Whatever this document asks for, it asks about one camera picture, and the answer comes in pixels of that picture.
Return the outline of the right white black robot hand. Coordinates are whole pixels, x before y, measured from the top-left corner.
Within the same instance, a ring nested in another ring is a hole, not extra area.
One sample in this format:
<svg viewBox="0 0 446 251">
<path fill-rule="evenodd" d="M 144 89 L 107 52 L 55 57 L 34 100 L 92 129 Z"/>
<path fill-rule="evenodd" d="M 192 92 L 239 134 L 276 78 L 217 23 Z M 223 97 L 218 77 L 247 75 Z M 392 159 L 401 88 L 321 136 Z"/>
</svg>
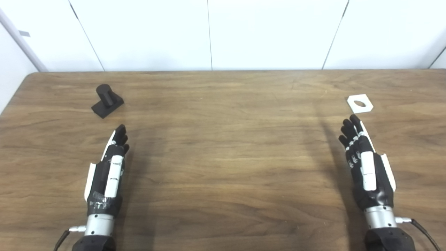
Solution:
<svg viewBox="0 0 446 251">
<path fill-rule="evenodd" d="M 353 197 L 361 210 L 394 207 L 396 182 L 385 154 L 375 151 L 363 122 L 352 114 L 343 120 L 339 141 L 353 179 Z"/>
</svg>

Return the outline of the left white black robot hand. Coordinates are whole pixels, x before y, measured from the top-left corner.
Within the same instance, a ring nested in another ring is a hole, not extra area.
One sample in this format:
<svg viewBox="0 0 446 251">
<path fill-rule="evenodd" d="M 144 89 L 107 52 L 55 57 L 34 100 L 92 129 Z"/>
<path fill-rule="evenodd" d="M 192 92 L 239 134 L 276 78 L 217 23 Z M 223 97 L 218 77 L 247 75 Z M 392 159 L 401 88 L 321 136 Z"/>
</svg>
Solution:
<svg viewBox="0 0 446 251">
<path fill-rule="evenodd" d="M 121 211 L 121 178 L 129 151 L 128 138 L 125 125 L 119 125 L 110 136 L 100 161 L 90 164 L 84 191 L 88 216 L 117 217 Z"/>
</svg>

